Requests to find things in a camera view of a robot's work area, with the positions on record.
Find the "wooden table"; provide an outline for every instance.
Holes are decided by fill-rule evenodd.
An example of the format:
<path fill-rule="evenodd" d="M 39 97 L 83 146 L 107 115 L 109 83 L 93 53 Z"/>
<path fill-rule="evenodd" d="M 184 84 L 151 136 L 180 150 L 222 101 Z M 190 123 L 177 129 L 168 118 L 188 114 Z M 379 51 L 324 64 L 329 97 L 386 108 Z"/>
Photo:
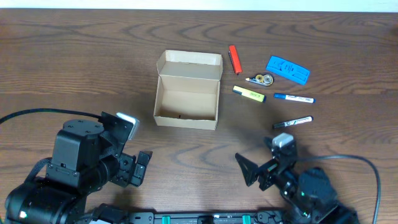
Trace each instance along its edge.
<path fill-rule="evenodd" d="M 293 134 L 301 156 L 357 154 L 382 179 L 379 223 L 398 222 L 398 14 L 128 10 L 0 10 L 0 116 L 28 108 L 99 114 L 122 111 L 141 121 L 124 152 L 154 152 L 144 184 L 107 184 L 87 208 L 112 203 L 128 210 L 256 210 L 287 208 L 276 187 L 246 187 L 234 154 L 263 164 L 264 136 Z M 233 73 L 228 45 L 244 72 Z M 223 55 L 216 131 L 156 126 L 155 63 L 165 49 Z M 244 78 L 263 72 L 271 55 L 298 63 L 305 86 L 280 76 L 268 88 Z M 265 104 L 232 92 L 240 85 Z M 275 92 L 316 98 L 313 105 L 273 99 Z M 271 130 L 271 124 L 312 115 L 314 122 Z M 0 214 L 33 165 L 50 157 L 55 135 L 76 116 L 32 114 L 0 127 Z M 322 166 L 339 199 L 363 223 L 373 216 L 376 181 L 357 161 Z"/>

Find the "blue rectangular object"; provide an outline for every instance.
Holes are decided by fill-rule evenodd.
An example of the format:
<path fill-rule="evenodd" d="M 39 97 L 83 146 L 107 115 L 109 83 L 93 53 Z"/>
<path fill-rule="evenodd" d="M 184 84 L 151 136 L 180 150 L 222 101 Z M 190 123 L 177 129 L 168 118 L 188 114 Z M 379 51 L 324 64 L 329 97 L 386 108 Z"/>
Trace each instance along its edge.
<path fill-rule="evenodd" d="M 310 71 L 308 69 L 276 56 L 271 56 L 266 70 L 274 72 L 301 85 L 305 85 L 310 76 Z"/>

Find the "white wall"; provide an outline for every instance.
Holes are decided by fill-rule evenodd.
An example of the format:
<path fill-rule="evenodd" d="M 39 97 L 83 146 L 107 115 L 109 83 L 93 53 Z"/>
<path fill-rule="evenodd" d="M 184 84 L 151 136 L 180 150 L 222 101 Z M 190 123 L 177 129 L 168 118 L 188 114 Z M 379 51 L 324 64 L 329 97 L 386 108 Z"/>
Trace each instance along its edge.
<path fill-rule="evenodd" d="M 0 7 L 398 12 L 398 0 L 0 0 Z"/>

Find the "cardboard box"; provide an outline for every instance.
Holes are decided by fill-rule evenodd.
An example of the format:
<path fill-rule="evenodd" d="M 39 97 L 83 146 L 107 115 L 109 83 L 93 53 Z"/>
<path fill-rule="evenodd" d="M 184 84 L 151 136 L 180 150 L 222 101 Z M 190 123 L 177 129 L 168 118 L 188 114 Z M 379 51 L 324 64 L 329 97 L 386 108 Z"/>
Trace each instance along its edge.
<path fill-rule="evenodd" d="M 159 126 L 215 130 L 223 73 L 220 54 L 166 50 L 157 61 Z"/>

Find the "red utility knife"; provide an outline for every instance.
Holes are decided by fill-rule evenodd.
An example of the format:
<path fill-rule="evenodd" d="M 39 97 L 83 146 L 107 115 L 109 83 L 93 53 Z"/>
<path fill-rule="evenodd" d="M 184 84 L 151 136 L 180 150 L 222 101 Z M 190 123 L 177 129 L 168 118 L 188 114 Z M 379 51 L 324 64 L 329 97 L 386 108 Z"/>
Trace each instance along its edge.
<path fill-rule="evenodd" d="M 229 58 L 231 59 L 232 67 L 234 68 L 235 74 L 243 72 L 241 62 L 239 61 L 238 52 L 236 51 L 235 45 L 229 46 Z"/>

